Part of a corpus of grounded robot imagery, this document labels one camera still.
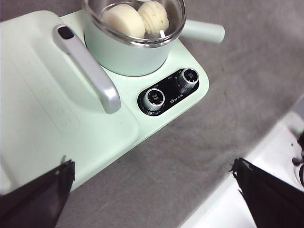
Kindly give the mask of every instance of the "mint green appliance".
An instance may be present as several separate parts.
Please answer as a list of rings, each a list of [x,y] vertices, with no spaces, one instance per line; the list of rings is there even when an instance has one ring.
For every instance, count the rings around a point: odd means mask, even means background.
[[[37,11],[0,24],[0,194],[58,166],[64,156],[76,162],[75,189],[208,91],[205,71],[177,39],[162,66],[146,76],[127,77],[104,68],[121,101],[120,109],[108,114],[84,73],[53,41],[53,28],[65,24],[84,43],[83,16],[82,10],[61,18]],[[199,75],[196,90],[158,116],[144,113],[139,95],[185,68]]]

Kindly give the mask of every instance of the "glass lid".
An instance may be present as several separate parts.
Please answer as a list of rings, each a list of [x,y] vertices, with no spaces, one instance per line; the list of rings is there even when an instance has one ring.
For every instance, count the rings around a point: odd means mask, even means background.
[[[176,39],[186,20],[183,0],[82,0],[82,5],[100,30],[146,48]]]

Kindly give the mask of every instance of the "white surface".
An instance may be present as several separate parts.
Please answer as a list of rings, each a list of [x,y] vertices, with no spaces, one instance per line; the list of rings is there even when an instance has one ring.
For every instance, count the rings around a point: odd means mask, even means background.
[[[304,120],[300,115],[289,112],[246,159],[304,191],[296,180],[292,164],[292,158],[300,157],[302,151],[293,132],[301,132],[303,129]],[[238,190],[238,183],[230,174],[181,228],[255,228],[249,209]]]

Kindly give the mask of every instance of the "pot rim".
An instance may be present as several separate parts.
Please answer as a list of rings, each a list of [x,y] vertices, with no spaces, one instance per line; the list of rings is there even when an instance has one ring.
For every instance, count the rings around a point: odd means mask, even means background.
[[[127,44],[129,46],[135,46],[139,48],[158,48],[162,47],[172,41],[174,41],[176,38],[178,38],[181,34],[181,31],[184,28],[185,22],[186,22],[186,14],[185,14],[185,3],[184,0],[178,0],[180,2],[181,6],[181,23],[180,26],[171,34],[163,37],[163,38],[153,38],[153,39],[144,39],[144,38],[137,38],[125,35],[124,33],[121,33],[115,29],[112,29],[102,23],[102,21],[98,18],[98,16],[94,13],[94,11],[90,8],[88,5],[89,0],[82,0],[82,9],[89,15],[90,19],[94,23],[94,25],[101,31],[103,31],[105,34],[110,36],[111,38]]]

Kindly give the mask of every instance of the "cooking pot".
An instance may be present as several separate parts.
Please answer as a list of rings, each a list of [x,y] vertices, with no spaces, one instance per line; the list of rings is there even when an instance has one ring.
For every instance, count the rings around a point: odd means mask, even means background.
[[[114,7],[126,4],[134,12],[140,12],[146,2],[149,0],[82,0],[85,44],[103,67],[123,76],[143,76],[162,66],[180,34],[215,43],[220,43],[224,38],[225,30],[220,25],[186,20],[183,0],[157,0],[157,4],[160,3],[160,7],[163,6],[166,11],[169,27],[158,27],[159,24],[153,24],[148,17],[144,21],[142,37],[123,33],[105,23],[105,13],[111,9],[113,11]],[[147,9],[142,19],[151,8]]]

